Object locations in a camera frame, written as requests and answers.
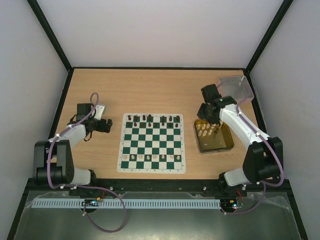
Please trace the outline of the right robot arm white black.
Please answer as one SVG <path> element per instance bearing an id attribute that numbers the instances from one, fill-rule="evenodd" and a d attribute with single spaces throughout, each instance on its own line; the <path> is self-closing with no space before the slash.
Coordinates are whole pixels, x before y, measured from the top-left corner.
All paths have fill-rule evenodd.
<path id="1" fill-rule="evenodd" d="M 279 137 L 270 137 L 244 114 L 240 106 L 246 100 L 236 101 L 232 96 L 222 96 L 215 84 L 201 89 L 204 102 L 197 116 L 209 124 L 223 122 L 237 135 L 246 147 L 240 168 L 220 175 L 218 191 L 229 196 L 236 186 L 264 184 L 279 187 L 285 180 L 283 168 L 283 143 Z"/>

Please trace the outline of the green white chess board mat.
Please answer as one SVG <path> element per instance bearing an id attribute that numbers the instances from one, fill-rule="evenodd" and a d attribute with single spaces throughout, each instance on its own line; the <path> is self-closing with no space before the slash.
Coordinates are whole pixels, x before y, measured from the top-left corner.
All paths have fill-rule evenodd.
<path id="1" fill-rule="evenodd" d="M 184 117 L 173 113 L 125 113 L 118 151 L 119 173 L 185 174 Z"/>

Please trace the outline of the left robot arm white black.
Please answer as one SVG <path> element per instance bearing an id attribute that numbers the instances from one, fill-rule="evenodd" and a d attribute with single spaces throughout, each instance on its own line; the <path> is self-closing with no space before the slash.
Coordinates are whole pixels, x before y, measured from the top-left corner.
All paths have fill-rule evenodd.
<path id="1" fill-rule="evenodd" d="M 71 185 L 91 185 L 97 181 L 93 170 L 74 166 L 72 148 L 80 141 L 89 141 L 93 132 L 110 132 L 113 122 L 102 118 L 105 108 L 103 104 L 78 103 L 76 114 L 61 133 L 35 143 L 33 182 L 36 185 L 62 189 Z"/>

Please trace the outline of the gold tin tray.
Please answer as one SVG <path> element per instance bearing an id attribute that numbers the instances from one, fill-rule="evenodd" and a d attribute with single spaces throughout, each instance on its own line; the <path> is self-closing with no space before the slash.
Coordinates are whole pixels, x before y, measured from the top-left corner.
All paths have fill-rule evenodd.
<path id="1" fill-rule="evenodd" d="M 197 119 L 193 129 L 200 154 L 227 152 L 235 146 L 230 128 L 223 121 L 210 124 L 206 120 Z"/>

